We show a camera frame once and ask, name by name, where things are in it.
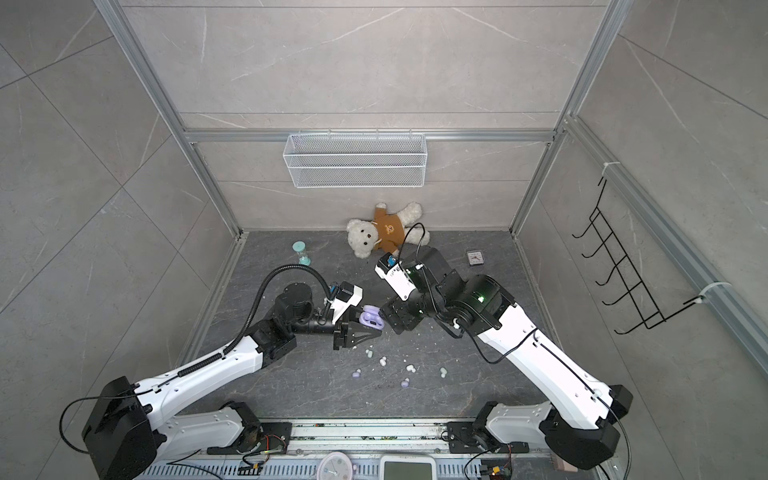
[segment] white zip tie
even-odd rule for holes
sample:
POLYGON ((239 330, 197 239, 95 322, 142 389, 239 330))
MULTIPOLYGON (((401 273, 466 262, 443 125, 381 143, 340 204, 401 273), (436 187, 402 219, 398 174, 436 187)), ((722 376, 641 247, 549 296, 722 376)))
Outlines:
POLYGON ((703 299, 703 298, 704 298, 704 294, 705 294, 705 293, 706 293, 706 292, 707 292, 709 289, 711 289, 711 288, 714 288, 715 286, 718 286, 718 285, 728 285, 728 286, 733 286, 733 285, 731 285, 731 284, 730 284, 730 283, 728 283, 728 282, 713 282, 713 283, 710 283, 709 285, 705 286, 705 287, 704 287, 704 288, 703 288, 703 289, 702 289, 702 290, 699 292, 699 298, 695 299, 695 300, 694 300, 694 303, 702 303, 702 302, 704 301, 704 299, 703 299))
POLYGON ((615 164, 620 164, 620 163, 621 163, 621 162, 605 162, 605 163, 603 164, 603 171, 602 171, 602 173, 600 174, 600 176, 601 176, 601 177, 605 177, 605 169, 606 169, 606 168, 608 168, 608 165, 615 165, 615 164))

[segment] vertical metal post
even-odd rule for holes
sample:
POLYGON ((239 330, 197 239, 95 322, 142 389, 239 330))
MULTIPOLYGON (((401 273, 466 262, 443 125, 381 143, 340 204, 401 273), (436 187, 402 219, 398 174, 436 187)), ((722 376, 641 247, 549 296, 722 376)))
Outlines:
POLYGON ((525 219, 528 217, 528 213, 533 207, 533 203, 536 201, 538 192, 541 191, 541 186, 544 184, 544 180, 549 174, 552 168, 552 163, 558 155, 560 146, 563 141, 564 130, 564 117, 565 115, 576 115, 581 108, 581 104, 584 103, 584 99, 587 97, 590 86, 594 78, 598 75, 600 67, 603 65, 608 51, 611 49, 616 34, 619 32, 619 28, 624 23, 624 19, 627 17, 632 2, 634 0, 611 0, 606 8, 603 20, 598 27, 598 33, 594 36, 592 45, 589 48, 587 57, 584 60, 584 65, 581 66, 576 77, 571 93, 568 95, 568 99, 565 101, 560 117, 558 118, 557 126, 555 130, 557 132, 554 142, 549 145, 544 155, 541 157, 536 171, 531 178, 531 182, 528 184, 528 189, 525 191, 523 200, 520 203, 518 212, 515 214, 515 218, 512 220, 512 225, 509 227, 509 231, 513 237, 520 234, 520 230, 523 227, 525 219))
POLYGON ((136 75, 154 102, 154 106, 168 125, 168 129, 179 144, 181 151, 184 152, 184 156, 190 162, 197 178, 200 179, 200 182, 208 192, 222 220, 224 220, 232 236, 237 238, 242 232, 240 225, 238 225, 232 210, 224 200, 218 183, 205 166, 203 158, 185 138, 184 126, 181 123, 177 110, 147 60, 147 55, 139 44, 131 25, 128 23, 122 7, 117 0, 94 0, 94 3, 101 16, 104 17, 104 21, 107 22, 107 25, 112 30, 118 44, 123 49, 125 56, 131 63, 131 67, 134 68, 136 75))

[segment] teddy bear's leg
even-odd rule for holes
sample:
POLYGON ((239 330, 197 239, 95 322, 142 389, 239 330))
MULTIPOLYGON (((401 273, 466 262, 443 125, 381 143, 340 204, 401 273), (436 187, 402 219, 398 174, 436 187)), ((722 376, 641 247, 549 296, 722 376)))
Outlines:
POLYGON ((421 227, 413 227, 413 230, 411 230, 410 235, 406 238, 406 243, 412 243, 413 245, 418 245, 419 241, 421 240, 422 245, 426 245, 429 243, 429 232, 425 232, 423 228, 421 227))
POLYGON ((421 216, 422 216, 422 206, 420 204, 417 204, 416 202, 411 202, 410 204, 406 205, 405 208, 403 208, 397 213, 397 217, 400 219, 403 226, 410 225, 411 223, 421 218, 421 216))

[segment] teddy bear head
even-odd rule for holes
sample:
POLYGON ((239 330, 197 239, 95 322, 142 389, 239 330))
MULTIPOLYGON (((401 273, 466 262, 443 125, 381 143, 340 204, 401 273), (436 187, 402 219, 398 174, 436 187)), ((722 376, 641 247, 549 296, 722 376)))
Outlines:
POLYGON ((355 257, 370 257, 371 251, 376 247, 376 242, 379 241, 376 225, 364 220, 350 220, 346 225, 346 231, 348 232, 346 241, 355 251, 355 257))

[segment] dark gray marble tabletop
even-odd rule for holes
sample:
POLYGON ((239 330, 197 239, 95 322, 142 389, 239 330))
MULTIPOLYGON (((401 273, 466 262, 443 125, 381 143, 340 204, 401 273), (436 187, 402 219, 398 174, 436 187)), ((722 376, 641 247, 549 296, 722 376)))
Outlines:
MULTIPOLYGON (((307 244, 312 267, 328 283, 347 280, 363 288, 362 304, 380 306, 392 294, 374 272, 380 250, 370 258, 354 256, 346 232, 253 232, 238 260, 230 284, 210 326, 201 354, 230 341, 246 319, 253 296, 274 267, 296 262, 293 242, 307 244)), ((435 231, 431 246, 464 277, 485 273, 504 286, 542 328, 541 314, 523 272, 509 233, 499 231, 435 231), (470 267, 466 250, 480 249, 485 265, 470 267)), ((413 246, 406 246, 406 252, 413 246)), ((315 302, 323 296, 317 281, 304 272, 281 273, 266 290, 257 319, 263 318, 275 296, 288 283, 300 281, 313 288, 315 302)), ((246 401, 257 416, 370 417, 475 416, 489 400, 524 405, 546 400, 511 363, 486 364, 469 338, 449 337, 431 319, 412 332, 383 334, 356 349, 334 351, 331 336, 298 335, 298 346, 264 370, 228 383, 196 402, 190 412, 216 409, 226 400, 246 401), (372 345, 373 357, 366 356, 372 345), (386 356, 387 365, 379 359, 386 356), (416 372, 406 371, 413 364, 416 372), (440 376, 440 368, 448 374, 440 376), (355 379, 352 373, 360 369, 355 379), (410 387, 400 382, 410 379, 410 387)), ((498 353, 486 347, 486 355, 498 353)))

